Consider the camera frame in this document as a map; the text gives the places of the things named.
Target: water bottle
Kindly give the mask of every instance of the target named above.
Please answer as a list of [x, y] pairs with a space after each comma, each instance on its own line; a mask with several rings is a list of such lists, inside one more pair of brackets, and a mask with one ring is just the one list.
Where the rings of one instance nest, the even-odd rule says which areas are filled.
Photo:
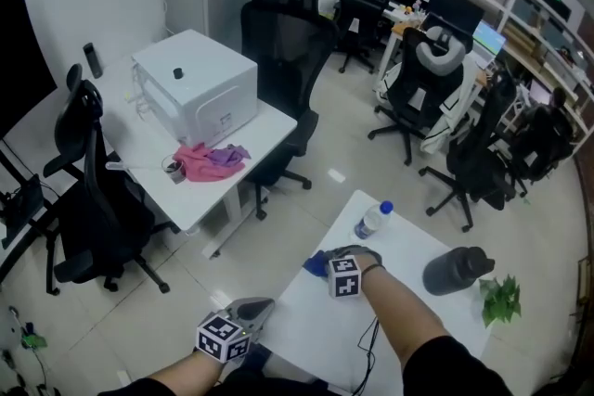
[[494, 268], [481, 248], [455, 248], [425, 266], [423, 284], [430, 294], [444, 296], [470, 287]]
[[372, 206], [355, 225], [353, 229], [355, 236], [359, 239], [367, 239], [379, 231], [390, 220], [390, 213], [393, 209], [392, 201], [383, 201], [379, 205]]

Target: pink cloth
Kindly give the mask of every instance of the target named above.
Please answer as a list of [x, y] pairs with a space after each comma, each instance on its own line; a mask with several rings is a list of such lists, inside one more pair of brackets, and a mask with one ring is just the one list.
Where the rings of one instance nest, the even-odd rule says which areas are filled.
[[216, 182], [230, 177], [234, 173], [243, 170], [244, 163], [238, 163], [232, 167], [215, 165], [206, 157], [213, 152], [204, 144], [198, 144], [194, 148], [180, 146], [174, 154], [174, 160], [184, 164], [186, 178], [190, 182]]

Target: green plant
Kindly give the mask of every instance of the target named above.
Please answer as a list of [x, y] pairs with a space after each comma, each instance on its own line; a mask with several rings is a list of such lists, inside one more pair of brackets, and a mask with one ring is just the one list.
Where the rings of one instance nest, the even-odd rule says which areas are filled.
[[479, 282], [481, 297], [484, 299], [484, 326], [489, 326], [494, 320], [504, 323], [511, 322], [511, 317], [515, 313], [522, 316], [520, 286], [516, 284], [515, 277], [508, 275], [502, 285], [496, 278], [493, 280], [480, 279]]

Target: white printer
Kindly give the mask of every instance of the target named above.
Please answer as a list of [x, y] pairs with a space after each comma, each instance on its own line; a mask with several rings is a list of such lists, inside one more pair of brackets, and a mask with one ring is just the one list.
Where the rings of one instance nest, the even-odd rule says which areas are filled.
[[204, 35], [186, 30], [132, 58], [148, 105], [189, 147], [212, 146], [256, 115], [257, 65]]

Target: black water bottle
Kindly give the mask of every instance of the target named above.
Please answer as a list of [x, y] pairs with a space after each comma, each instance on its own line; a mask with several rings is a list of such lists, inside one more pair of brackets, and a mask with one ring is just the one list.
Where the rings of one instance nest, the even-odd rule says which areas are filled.
[[434, 296], [444, 296], [470, 287], [494, 268], [481, 248], [455, 248], [425, 266], [423, 284]]

